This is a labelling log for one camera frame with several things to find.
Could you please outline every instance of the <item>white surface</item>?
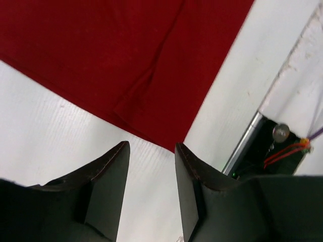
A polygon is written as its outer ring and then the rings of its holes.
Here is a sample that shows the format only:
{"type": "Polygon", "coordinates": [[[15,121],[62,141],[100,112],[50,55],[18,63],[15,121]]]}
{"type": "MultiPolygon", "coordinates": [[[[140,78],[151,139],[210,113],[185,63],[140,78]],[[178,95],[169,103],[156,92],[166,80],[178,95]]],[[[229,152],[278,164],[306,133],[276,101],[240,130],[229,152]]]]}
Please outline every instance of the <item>white surface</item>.
{"type": "MultiPolygon", "coordinates": [[[[323,126],[323,5],[308,23],[259,111],[300,137],[323,126]]],[[[296,174],[323,174],[323,136],[296,174]]]]}
{"type": "MultiPolygon", "coordinates": [[[[222,169],[317,1],[257,0],[186,138],[222,169]]],[[[131,143],[118,242],[172,242],[182,234],[174,157],[0,63],[0,177],[44,184],[131,143]]]]}

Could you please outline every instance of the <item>red wire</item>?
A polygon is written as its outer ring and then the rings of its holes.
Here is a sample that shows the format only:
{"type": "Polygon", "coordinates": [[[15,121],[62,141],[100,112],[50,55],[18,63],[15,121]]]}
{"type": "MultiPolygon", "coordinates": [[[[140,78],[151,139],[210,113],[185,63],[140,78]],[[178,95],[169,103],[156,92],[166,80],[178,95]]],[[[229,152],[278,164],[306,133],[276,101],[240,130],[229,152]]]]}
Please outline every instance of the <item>red wire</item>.
{"type": "Polygon", "coordinates": [[[270,164],[273,164],[273,163],[275,163],[275,162],[277,162],[277,161],[279,161],[279,160],[281,160],[281,159],[283,159],[283,158],[285,158],[285,157],[287,157],[287,156],[289,156],[289,155],[292,155],[292,154],[294,154],[294,153],[296,153],[296,152],[298,152],[298,151],[301,151],[301,150],[305,150],[305,149],[307,149],[307,148],[308,148],[308,147],[300,147],[300,148],[297,148],[297,149],[292,150],[292,151],[290,151],[290,152],[287,152],[286,154],[284,154],[284,155],[282,155],[282,156],[280,156],[280,157],[278,157],[278,158],[276,158],[276,159],[274,159],[274,160],[272,160],[272,161],[270,161],[270,162],[265,163],[265,165],[264,165],[264,169],[265,169],[268,165],[270,165],[270,164]]]}
{"type": "Polygon", "coordinates": [[[275,157],[279,156],[280,154],[284,153],[285,151],[289,150],[290,148],[293,148],[293,147],[299,147],[299,146],[301,146],[301,147],[306,147],[307,145],[308,145],[308,144],[301,144],[301,143],[297,143],[297,144],[289,145],[289,146],[287,146],[285,149],[282,149],[281,151],[277,152],[276,154],[274,154],[274,155],[272,155],[272,156],[268,157],[264,162],[265,162],[265,164],[266,164],[267,162],[269,162],[270,160],[272,160],[272,159],[274,159],[275,157]]]}

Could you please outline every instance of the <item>dark red fabric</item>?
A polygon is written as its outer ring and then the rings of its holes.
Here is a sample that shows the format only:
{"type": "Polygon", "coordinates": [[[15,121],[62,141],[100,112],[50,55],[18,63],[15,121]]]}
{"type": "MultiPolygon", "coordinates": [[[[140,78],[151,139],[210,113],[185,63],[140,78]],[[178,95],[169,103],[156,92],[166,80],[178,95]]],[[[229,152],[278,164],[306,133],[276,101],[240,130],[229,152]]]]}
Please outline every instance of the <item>dark red fabric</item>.
{"type": "Polygon", "coordinates": [[[0,0],[1,59],[79,107],[173,151],[252,2],[0,0]]]}

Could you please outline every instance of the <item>red cloth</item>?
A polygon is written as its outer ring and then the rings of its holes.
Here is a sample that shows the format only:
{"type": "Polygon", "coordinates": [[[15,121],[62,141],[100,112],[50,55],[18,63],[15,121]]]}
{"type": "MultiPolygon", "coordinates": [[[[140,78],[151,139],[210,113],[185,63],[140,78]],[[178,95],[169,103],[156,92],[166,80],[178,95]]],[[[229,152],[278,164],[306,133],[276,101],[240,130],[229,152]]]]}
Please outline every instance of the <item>red cloth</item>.
{"type": "Polygon", "coordinates": [[[0,55],[79,107],[173,151],[252,2],[0,0],[0,55]]]}

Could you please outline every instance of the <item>white panel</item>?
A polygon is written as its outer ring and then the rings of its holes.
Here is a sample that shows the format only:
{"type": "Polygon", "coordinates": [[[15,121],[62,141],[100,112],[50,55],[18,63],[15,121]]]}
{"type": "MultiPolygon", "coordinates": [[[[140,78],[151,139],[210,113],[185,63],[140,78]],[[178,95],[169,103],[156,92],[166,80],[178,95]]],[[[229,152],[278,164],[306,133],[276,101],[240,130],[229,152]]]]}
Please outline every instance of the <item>white panel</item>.
{"type": "MultiPolygon", "coordinates": [[[[260,110],[300,137],[323,126],[323,6],[308,23],[260,110]]],[[[323,137],[312,142],[296,174],[323,174],[323,137]]]]}
{"type": "Polygon", "coordinates": [[[224,168],[318,2],[254,3],[185,140],[197,156],[224,168]]]}
{"type": "MultiPolygon", "coordinates": [[[[186,144],[222,169],[316,0],[257,0],[186,144]]],[[[44,184],[131,143],[118,242],[181,240],[174,155],[85,112],[0,63],[0,177],[44,184]]]]}

